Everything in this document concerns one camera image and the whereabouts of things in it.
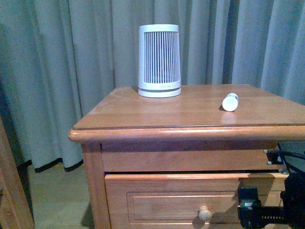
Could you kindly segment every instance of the small bottle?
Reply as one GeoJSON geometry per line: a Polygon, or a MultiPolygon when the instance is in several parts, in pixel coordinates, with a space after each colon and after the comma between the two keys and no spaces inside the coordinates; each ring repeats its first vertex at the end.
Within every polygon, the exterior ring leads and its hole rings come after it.
{"type": "Polygon", "coordinates": [[[226,111],[234,111],[238,107],[238,96],[235,93],[229,93],[223,100],[223,108],[226,111]]]}

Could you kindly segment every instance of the air purifier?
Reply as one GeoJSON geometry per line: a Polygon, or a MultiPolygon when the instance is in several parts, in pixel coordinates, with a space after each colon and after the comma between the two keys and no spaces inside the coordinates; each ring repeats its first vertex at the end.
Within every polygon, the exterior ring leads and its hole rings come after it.
{"type": "Polygon", "coordinates": [[[139,27],[139,95],[164,98],[181,93],[178,25],[139,27]]]}

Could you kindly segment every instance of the gray curtain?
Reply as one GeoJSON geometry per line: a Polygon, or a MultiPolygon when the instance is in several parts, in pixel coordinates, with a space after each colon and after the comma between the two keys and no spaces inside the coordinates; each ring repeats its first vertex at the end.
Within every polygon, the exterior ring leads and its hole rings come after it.
{"type": "Polygon", "coordinates": [[[0,0],[15,159],[80,162],[69,129],[114,87],[137,85],[138,28],[158,23],[179,25],[183,84],[247,83],[305,104],[304,0],[0,0]]]}

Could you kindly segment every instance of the drawer knob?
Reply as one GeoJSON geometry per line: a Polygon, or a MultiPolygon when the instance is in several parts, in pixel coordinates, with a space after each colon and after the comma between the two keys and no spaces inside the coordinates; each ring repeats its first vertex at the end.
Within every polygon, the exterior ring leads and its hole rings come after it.
{"type": "Polygon", "coordinates": [[[212,218],[212,213],[209,211],[207,206],[202,206],[199,208],[198,218],[202,221],[208,221],[212,218]]]}

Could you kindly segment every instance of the wooden drawer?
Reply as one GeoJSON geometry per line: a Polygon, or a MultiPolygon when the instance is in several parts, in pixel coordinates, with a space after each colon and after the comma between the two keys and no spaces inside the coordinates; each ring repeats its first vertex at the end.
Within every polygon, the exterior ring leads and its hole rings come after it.
{"type": "Polygon", "coordinates": [[[238,187],[257,186],[263,205],[279,206],[285,178],[281,174],[106,175],[112,229],[242,228],[238,187]],[[211,211],[210,221],[197,217],[201,206],[211,211]]]}
{"type": "Polygon", "coordinates": [[[267,165],[263,151],[274,149],[276,144],[273,141],[104,143],[103,168],[107,172],[278,169],[277,165],[267,165]]]}

